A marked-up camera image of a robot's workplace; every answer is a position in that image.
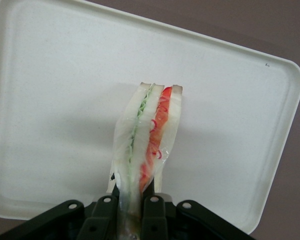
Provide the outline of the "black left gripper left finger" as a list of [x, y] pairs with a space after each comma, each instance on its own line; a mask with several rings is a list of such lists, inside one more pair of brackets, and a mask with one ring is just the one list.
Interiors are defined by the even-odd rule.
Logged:
[[4, 233], [6, 240], [112, 240], [115, 238], [119, 190], [85, 207], [65, 201]]

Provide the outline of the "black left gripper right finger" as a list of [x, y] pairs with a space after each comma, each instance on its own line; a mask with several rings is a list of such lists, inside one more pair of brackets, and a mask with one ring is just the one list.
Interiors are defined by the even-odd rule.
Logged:
[[155, 183], [143, 192], [142, 240], [252, 240], [249, 234], [194, 200], [174, 205], [155, 193]]

